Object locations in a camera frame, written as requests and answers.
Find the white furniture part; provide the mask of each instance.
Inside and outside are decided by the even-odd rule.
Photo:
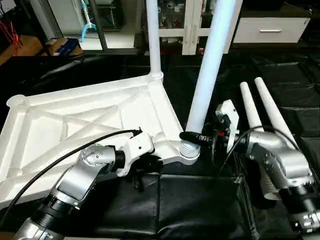
[[[310,18],[242,17],[234,43],[297,43]]]
[[[210,0],[195,0],[194,1],[194,11],[193,11],[193,19],[191,25],[191,35],[190,35],[190,44],[189,44],[189,55],[195,55],[197,50],[197,44],[199,43],[200,37],[207,37],[210,33],[210,28],[202,28],[202,13],[205,11],[204,6],[210,4]],[[224,54],[229,52],[230,45],[232,43],[232,39],[234,36],[234,32],[237,26],[238,17],[240,14],[241,6],[243,0],[236,0],[233,15],[230,23],[230,27],[228,29],[228,37],[226,40],[226,44],[224,47]]]
[[[148,25],[157,29],[157,3],[147,1]],[[236,0],[218,0],[210,28],[207,51],[194,94],[188,126],[201,132],[215,79],[228,36]],[[8,206],[19,190],[41,169],[58,157],[102,135],[122,129],[137,129],[152,137],[155,152],[164,164],[182,162],[191,165],[198,159],[198,149],[187,157],[180,154],[185,145],[179,134],[182,128],[162,85],[163,74],[158,61],[158,31],[149,31],[151,73],[134,78],[71,88],[33,96],[16,95],[7,101],[10,107],[0,134],[0,209]],[[117,135],[101,141],[104,145],[125,144],[130,135]],[[42,176],[19,202],[44,197],[58,177],[77,158],[68,157]]]
[[[216,84],[221,59],[227,44],[237,0],[218,0],[213,15],[206,49],[197,79],[192,105],[186,124],[187,132],[202,133],[210,100]],[[200,155],[200,146],[183,141],[180,153],[194,161]]]

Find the white tube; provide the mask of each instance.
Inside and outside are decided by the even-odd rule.
[[[268,117],[270,119],[270,122],[272,126],[276,129],[281,130],[284,134],[286,134],[295,144],[296,141],[294,139],[294,136],[292,135],[291,131],[289,130],[284,118],[282,117],[274,99],[272,98],[270,92],[268,91],[264,81],[261,77],[257,77],[255,80],[256,88],[259,91],[260,97],[262,99],[264,108],[266,110],[266,113],[268,114]],[[295,147],[289,142],[284,136],[282,136],[280,133],[276,132],[276,134],[283,139],[286,140],[288,146],[292,149],[295,149]]]
[[[148,22],[149,52],[151,74],[162,76],[160,62],[160,39],[158,20],[158,0],[146,0],[146,12]]]
[[[246,117],[248,119],[249,127],[254,128],[257,126],[261,126],[262,123],[261,123],[260,117],[258,115],[258,111],[256,109],[255,102],[252,98],[248,83],[243,81],[240,84],[240,89],[241,89],[241,94],[242,94],[242,98],[243,98],[245,113],[246,113]],[[264,132],[264,129],[258,128],[255,131]]]
[[[248,124],[250,128],[254,128],[256,126],[261,126],[261,120],[254,102],[252,98],[248,83],[245,81],[240,84],[241,94],[243,98],[244,108],[246,117],[248,119]],[[264,132],[263,128],[258,128],[255,131]],[[259,169],[261,173],[260,186],[263,193],[263,196],[269,200],[279,200],[277,195],[278,191],[273,185],[270,177],[266,173],[265,169],[259,164]]]
[[[216,3],[186,131],[202,132],[227,42],[236,1],[218,0]],[[184,141],[180,146],[180,153],[186,158],[197,158],[200,154],[200,146]]]

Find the black cloth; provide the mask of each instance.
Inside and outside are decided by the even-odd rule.
[[[6,100],[16,94],[35,95],[147,74],[146,56],[105,56],[55,76],[39,77],[72,57],[16,57],[0,67],[9,85],[0,94],[0,125],[6,119]],[[201,56],[161,58],[164,88],[184,128],[200,70]],[[222,58],[204,132],[210,134],[217,104],[231,99],[239,113],[239,128],[248,122],[239,84],[248,82],[263,124],[268,116],[254,84],[262,77],[284,119],[312,166],[320,164],[320,54],[228,54]],[[68,236],[115,238],[296,239],[281,202],[262,197],[259,168],[245,160],[248,176],[235,178],[233,160],[220,177],[209,149],[202,149],[192,166],[165,165],[160,173],[141,177],[144,191],[133,188],[130,176],[97,184],[75,218]],[[16,231],[41,200],[17,205],[2,230]]]

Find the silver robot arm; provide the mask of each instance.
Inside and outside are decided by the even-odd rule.
[[[239,117],[232,102],[223,102],[217,108],[216,115],[220,122],[227,122],[224,144],[233,146],[239,138],[234,126],[238,125]],[[290,148],[283,137],[273,132],[252,131],[239,143],[236,150],[245,151],[249,159],[257,161],[279,190],[292,227],[302,233],[318,232],[320,195],[305,155],[298,149]]]
[[[130,138],[120,149],[99,144],[82,150],[76,163],[67,169],[51,189],[35,214],[28,218],[14,240],[63,240],[70,213],[81,209],[98,175],[115,171],[126,176],[140,156],[152,153],[154,145],[147,133]]]

